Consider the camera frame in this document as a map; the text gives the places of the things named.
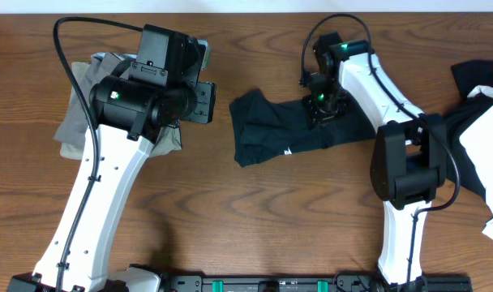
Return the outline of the black t-shirt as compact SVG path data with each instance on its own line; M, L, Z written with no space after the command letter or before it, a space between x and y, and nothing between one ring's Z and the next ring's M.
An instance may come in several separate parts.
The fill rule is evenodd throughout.
M272 103L259 89L234 99L229 111L234 129L234 160L241 167L375 138L375 128L353 101L345 115L321 125L309 123L300 100Z

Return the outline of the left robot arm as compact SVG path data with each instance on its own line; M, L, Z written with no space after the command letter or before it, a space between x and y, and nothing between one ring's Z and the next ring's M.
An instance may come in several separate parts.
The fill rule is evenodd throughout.
M131 187L162 127L212 121L216 86L199 73L210 46L146 25L133 60L117 65L80 103L88 120L79 173L45 254L11 291L162 291L162 275L132 266L109 272L114 235Z

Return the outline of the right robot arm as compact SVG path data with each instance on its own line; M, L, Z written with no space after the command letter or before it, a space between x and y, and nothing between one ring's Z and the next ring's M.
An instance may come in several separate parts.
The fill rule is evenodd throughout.
M425 291L420 253L427 212L446 178L444 123L426 115L388 78L369 40L343 41L334 32L313 45L319 65L303 74L311 94L302 103L312 126L353 119L375 134L371 185L384 206L378 259L387 291Z

